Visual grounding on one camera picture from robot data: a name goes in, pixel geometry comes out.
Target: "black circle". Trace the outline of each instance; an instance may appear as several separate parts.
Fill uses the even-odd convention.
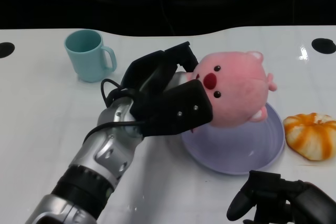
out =
[[[215,91],[215,93],[214,93],[214,97],[215,97],[215,98],[220,98],[221,95],[222,95],[222,94],[221,94],[219,91]]]
[[[331,39],[318,38],[313,40],[311,45],[321,54],[329,55],[336,52],[336,45]]]
[[[0,58],[5,58],[14,52],[15,46],[10,42],[0,43]]]

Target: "white striped pumpkin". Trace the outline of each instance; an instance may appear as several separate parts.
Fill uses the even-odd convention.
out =
[[[289,116],[284,121],[286,142],[294,151],[312,161],[336,154],[336,121],[317,113]]]

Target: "plush toy ear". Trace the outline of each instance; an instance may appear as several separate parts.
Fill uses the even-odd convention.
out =
[[[260,62],[262,62],[264,60],[264,56],[261,52],[249,51],[249,52],[247,52],[247,54],[256,57]]]

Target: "plush toy eye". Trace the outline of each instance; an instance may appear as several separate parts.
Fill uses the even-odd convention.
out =
[[[222,94],[221,94],[219,91],[215,91],[215,93],[214,93],[214,97],[215,97],[215,98],[220,98],[221,95],[222,95]]]

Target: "pink plush toy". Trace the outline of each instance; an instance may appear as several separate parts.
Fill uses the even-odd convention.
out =
[[[268,90],[277,90],[271,73],[266,76],[260,52],[217,52],[207,55],[184,81],[198,79],[213,106],[215,127],[235,127],[267,118]]]

